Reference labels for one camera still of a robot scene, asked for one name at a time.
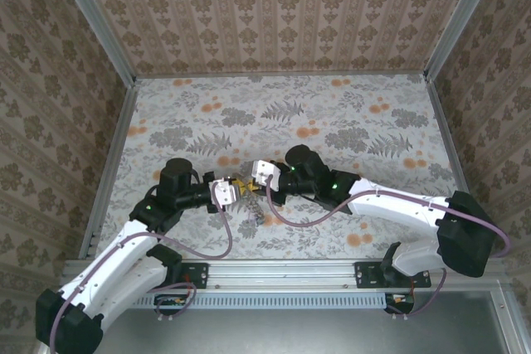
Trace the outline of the aluminium mounting rail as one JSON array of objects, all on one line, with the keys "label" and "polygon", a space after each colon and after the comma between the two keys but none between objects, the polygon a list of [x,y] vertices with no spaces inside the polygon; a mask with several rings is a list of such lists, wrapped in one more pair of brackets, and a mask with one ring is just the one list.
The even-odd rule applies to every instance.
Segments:
[{"label": "aluminium mounting rail", "polygon": [[[355,259],[296,260],[212,260],[209,262],[207,291],[363,291]],[[490,291],[510,287],[503,262],[492,259],[482,277],[465,277],[448,271],[443,289],[448,291]]]}]

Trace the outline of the aluminium frame post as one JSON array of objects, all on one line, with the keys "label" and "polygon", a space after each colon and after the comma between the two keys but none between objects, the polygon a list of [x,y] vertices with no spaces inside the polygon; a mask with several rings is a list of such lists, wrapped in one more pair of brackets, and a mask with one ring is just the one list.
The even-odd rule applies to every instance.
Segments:
[{"label": "aluminium frame post", "polygon": [[459,0],[455,10],[441,34],[429,61],[424,75],[427,82],[432,82],[441,72],[443,65],[455,47],[460,35],[471,20],[480,0]]},{"label": "aluminium frame post", "polygon": [[128,61],[118,37],[113,33],[102,7],[96,0],[75,0],[75,2],[84,14],[86,21],[89,23],[121,80],[127,87],[132,87],[136,78],[134,68]]}]

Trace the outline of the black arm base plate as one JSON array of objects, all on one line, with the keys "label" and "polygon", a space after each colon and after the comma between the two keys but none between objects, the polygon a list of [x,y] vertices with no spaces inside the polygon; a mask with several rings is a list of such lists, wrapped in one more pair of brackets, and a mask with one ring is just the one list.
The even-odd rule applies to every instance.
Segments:
[{"label": "black arm base plate", "polygon": [[177,283],[190,283],[194,284],[197,289],[205,289],[207,287],[208,275],[209,263],[178,262],[168,267],[163,286],[166,287]]},{"label": "black arm base plate", "polygon": [[420,272],[414,276],[405,275],[382,261],[363,261],[354,264],[356,285],[359,289],[406,289],[430,288],[429,273]]}]

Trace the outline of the grey metal panel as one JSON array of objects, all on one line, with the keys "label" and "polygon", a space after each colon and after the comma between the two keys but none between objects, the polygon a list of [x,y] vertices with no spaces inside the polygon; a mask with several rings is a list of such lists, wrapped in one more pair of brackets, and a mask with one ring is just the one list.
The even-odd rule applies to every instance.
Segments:
[{"label": "grey metal panel", "polygon": [[442,293],[411,318],[383,310],[129,310],[95,354],[509,354],[486,293]]}]

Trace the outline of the aluminium table side rail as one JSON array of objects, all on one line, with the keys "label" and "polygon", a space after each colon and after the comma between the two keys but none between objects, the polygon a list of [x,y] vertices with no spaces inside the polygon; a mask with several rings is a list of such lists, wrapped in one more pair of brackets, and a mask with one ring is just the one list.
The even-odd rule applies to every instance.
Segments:
[{"label": "aluminium table side rail", "polygon": [[90,218],[85,229],[84,239],[80,247],[78,259],[88,259],[95,255],[100,238],[101,227],[105,222],[137,96],[138,87],[136,84],[132,84],[127,88],[125,93],[124,102],[110,143],[105,167],[95,195]]},{"label": "aluminium table side rail", "polygon": [[436,219],[438,253],[450,268],[457,269],[461,265],[470,268],[488,260],[497,234],[492,230],[494,224],[490,217],[468,192],[435,85],[429,83],[427,88],[458,187],[451,197],[442,201],[443,215]]}]

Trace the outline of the black connector board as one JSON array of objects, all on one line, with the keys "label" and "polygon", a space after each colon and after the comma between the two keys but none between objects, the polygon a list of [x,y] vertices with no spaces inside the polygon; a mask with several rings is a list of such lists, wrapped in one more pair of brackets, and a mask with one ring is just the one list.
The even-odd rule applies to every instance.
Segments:
[{"label": "black connector board", "polygon": [[188,295],[178,294],[156,294],[153,298],[155,311],[164,317],[174,317],[188,302]]},{"label": "black connector board", "polygon": [[413,311],[415,299],[410,293],[386,293],[384,311],[390,314],[409,314]]}]

